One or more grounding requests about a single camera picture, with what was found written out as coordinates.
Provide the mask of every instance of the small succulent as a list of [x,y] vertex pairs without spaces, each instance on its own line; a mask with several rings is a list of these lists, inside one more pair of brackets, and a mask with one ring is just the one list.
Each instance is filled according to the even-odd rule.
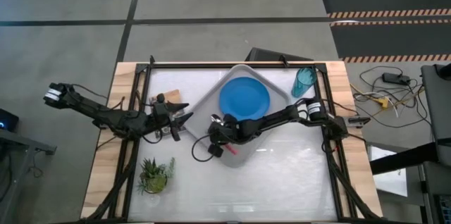
[[171,158],[169,167],[166,164],[156,165],[155,158],[153,161],[145,158],[141,164],[142,172],[138,190],[149,193],[159,193],[163,191],[169,178],[173,177],[175,159]]

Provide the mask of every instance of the concrete floor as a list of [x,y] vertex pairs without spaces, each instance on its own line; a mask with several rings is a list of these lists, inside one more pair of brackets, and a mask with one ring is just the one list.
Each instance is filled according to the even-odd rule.
[[[0,1],[0,21],[125,19],[130,6],[130,0]],[[325,15],[322,0],[139,0],[135,18]],[[37,156],[44,177],[27,179],[18,223],[56,223],[80,216],[99,131],[89,118],[45,106],[42,97],[50,82],[78,83],[108,94],[122,33],[123,26],[0,27],[0,107],[20,116],[20,134],[58,146],[55,156]],[[158,61],[240,61],[253,46],[338,60],[326,23],[284,23],[134,26],[124,61],[147,61],[149,55]],[[423,64],[392,63],[411,77],[419,76]],[[358,74],[372,66],[376,64],[347,65],[350,81],[369,90]],[[377,109],[370,103],[362,107]],[[404,110],[401,118],[390,111],[380,118],[401,125],[418,117]],[[369,142],[415,147],[429,141],[429,128],[420,123],[391,130],[371,122],[364,136]],[[398,207],[383,202],[384,215],[411,220],[417,214]]]

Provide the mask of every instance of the wooden table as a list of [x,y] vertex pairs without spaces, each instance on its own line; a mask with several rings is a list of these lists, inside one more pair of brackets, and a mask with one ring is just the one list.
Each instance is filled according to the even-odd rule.
[[[221,62],[228,63],[277,63],[277,62]],[[302,64],[311,62],[292,61],[292,64]],[[330,88],[333,100],[336,103],[351,109],[354,107],[354,99],[352,98],[350,83],[347,78],[345,64],[342,61],[315,61],[315,63],[325,63],[329,75]],[[108,106],[115,106],[122,97],[125,97],[124,107],[128,106],[130,93],[132,89],[132,81],[135,75],[135,66],[137,62],[118,63],[114,74],[113,84],[111,87]],[[338,116],[353,116],[353,112],[347,111],[339,106],[335,106]],[[362,135],[361,130],[349,128],[350,133],[354,135]],[[98,144],[105,142],[113,137],[112,132],[104,130],[100,133]],[[363,141],[348,137],[342,141],[343,149],[346,156],[347,168],[350,174],[350,180],[353,188],[359,196],[369,206],[369,208],[378,216],[382,216],[381,205],[379,204],[376,187],[374,185],[373,174],[369,165],[366,147]],[[98,205],[104,200],[109,190],[113,187],[113,181],[116,174],[116,165],[118,163],[119,149],[121,140],[115,139],[105,144],[101,151],[98,151],[94,157],[94,163],[89,178],[85,202],[83,204],[81,218],[88,217]],[[350,216],[347,204],[347,197],[344,189],[340,187],[340,198],[342,199],[342,207],[344,216]],[[121,189],[118,197],[116,213],[121,214],[123,206],[123,197],[125,194],[125,185]]]

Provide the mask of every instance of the blue plate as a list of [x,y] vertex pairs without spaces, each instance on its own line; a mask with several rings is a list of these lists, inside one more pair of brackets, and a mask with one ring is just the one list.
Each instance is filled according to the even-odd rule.
[[225,114],[238,119],[259,119],[270,104],[266,87],[250,77],[238,77],[227,82],[219,94],[219,107]]

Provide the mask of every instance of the gray tray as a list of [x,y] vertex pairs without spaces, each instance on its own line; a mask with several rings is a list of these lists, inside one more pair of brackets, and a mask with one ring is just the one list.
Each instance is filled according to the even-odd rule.
[[[272,82],[267,80],[265,77],[260,75],[257,71],[246,65],[236,65],[232,67],[224,77],[222,77],[218,83],[216,83],[211,90],[206,93],[204,97],[200,99],[197,104],[195,104],[191,112],[194,114],[187,122],[185,122],[185,127],[188,132],[190,132],[196,139],[203,137],[207,134],[207,130],[211,124],[211,114],[216,114],[221,118],[224,114],[219,108],[219,93],[221,88],[230,80],[237,77],[251,77],[260,81],[268,90],[271,103],[266,115],[284,109],[290,104],[290,97],[283,90],[275,86]],[[260,137],[254,139],[253,141],[244,144],[236,145],[233,144],[232,147],[237,150],[237,154],[233,155],[225,147],[223,147],[224,152],[221,157],[221,161],[224,165],[236,168],[242,166],[245,161],[257,150],[260,144],[268,137],[271,130],[266,131],[261,134]],[[210,139],[207,137],[202,139],[196,146],[200,149],[201,145],[204,145],[205,151],[207,151],[210,145]]]

